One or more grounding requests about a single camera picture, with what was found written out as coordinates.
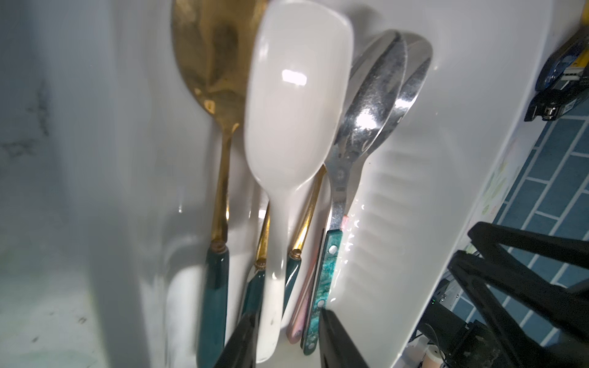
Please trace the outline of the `gold spoon green handle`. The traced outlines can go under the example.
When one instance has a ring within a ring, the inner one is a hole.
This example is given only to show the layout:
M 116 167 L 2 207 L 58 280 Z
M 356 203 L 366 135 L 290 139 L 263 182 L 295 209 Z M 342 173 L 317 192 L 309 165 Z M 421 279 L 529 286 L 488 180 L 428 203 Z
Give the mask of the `gold spoon green handle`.
M 285 296 L 283 300 L 283 311 L 288 306 L 289 299 L 291 297 L 292 290 L 295 286 L 295 282 L 298 277 L 298 273 L 302 263 L 302 252 L 305 246 L 311 221 L 313 219 L 314 210 L 317 205 L 318 196 L 321 191 L 321 185 L 325 176 L 326 169 L 322 166 L 314 177 L 311 185 L 311 192 L 306 203 L 305 211 L 302 219 L 298 224 L 298 228 L 295 231 L 293 241 L 288 253 L 287 267 L 286 267 L 286 281 L 285 281 Z
M 248 273 L 240 317 L 245 314 L 258 314 L 263 299 L 263 290 L 265 284 L 265 270 L 268 250 L 268 237 L 270 225 L 270 203 L 268 203 L 265 218 L 262 223 L 262 229 L 256 248 L 256 256 L 253 266 Z
M 206 253 L 196 365 L 212 367 L 225 346 L 229 289 L 229 170 L 243 124 L 252 51 L 266 1 L 174 1 L 173 52 L 191 95 L 218 124 L 221 157 Z

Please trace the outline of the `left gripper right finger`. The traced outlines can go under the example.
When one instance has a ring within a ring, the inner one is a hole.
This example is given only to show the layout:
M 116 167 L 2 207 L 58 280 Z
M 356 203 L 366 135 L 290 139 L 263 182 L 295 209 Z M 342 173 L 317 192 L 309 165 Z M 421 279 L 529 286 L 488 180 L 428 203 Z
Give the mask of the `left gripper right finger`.
M 334 311 L 322 308 L 319 321 L 322 368 L 367 368 L 368 365 Z

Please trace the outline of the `white ceramic spoon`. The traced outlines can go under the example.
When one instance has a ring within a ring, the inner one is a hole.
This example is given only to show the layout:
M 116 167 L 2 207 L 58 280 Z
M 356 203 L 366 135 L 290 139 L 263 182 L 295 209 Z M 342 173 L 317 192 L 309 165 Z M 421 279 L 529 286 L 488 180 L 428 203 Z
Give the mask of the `white ceramic spoon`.
M 245 109 L 247 163 L 270 203 L 259 363 L 274 354 L 282 328 L 291 199 L 331 148 L 353 47 L 349 19 L 314 1 L 273 1 L 259 26 Z

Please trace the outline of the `steel spoon green marbled handle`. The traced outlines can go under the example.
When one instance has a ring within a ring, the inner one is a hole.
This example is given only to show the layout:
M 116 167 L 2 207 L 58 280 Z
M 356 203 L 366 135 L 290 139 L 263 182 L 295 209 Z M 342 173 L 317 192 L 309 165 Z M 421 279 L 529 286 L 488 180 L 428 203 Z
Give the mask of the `steel spoon green marbled handle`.
M 313 354 L 319 345 L 320 309 L 327 304 L 331 290 L 343 237 L 342 225 L 351 202 L 348 188 L 354 164 L 368 151 L 391 115 L 403 83 L 406 63 L 403 34 L 386 30 L 364 49 L 352 65 L 337 134 L 325 159 L 331 208 L 314 268 L 302 334 L 301 348 L 306 356 Z

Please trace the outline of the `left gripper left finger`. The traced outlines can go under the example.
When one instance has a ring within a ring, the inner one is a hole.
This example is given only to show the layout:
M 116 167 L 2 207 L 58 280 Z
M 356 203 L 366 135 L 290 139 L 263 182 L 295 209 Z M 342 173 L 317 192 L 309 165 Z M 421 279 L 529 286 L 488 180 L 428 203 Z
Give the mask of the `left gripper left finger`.
M 256 367 L 259 312 L 244 314 L 214 368 Z

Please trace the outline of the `white plastic storage box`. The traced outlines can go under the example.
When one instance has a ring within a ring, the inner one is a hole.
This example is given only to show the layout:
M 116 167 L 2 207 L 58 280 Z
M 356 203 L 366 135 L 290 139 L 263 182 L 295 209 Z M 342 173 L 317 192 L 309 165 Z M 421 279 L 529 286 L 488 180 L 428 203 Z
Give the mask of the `white plastic storage box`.
M 170 1 L 1 4 L 1 365 L 194 367 L 220 133 L 173 56 Z M 360 52 L 428 39 L 416 103 L 368 159 L 330 305 L 393 366 L 446 263 L 506 197 L 523 116 L 581 1 L 332 1 Z

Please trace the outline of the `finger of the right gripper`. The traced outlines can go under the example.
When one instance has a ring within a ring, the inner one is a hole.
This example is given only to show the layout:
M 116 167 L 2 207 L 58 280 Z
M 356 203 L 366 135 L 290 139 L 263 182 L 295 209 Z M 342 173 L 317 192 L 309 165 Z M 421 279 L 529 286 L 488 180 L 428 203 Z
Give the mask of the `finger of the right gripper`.
M 458 251 L 449 271 L 474 304 L 510 367 L 586 367 L 588 365 L 588 281 L 565 288 L 518 261 L 492 262 Z M 509 304 L 531 311 L 557 331 L 541 344 L 522 326 Z
M 514 265 L 514 261 L 510 261 L 511 255 L 503 248 L 506 245 L 588 269 L 588 241 L 547 236 L 487 222 L 477 222 L 467 235 L 481 256 L 490 261 Z

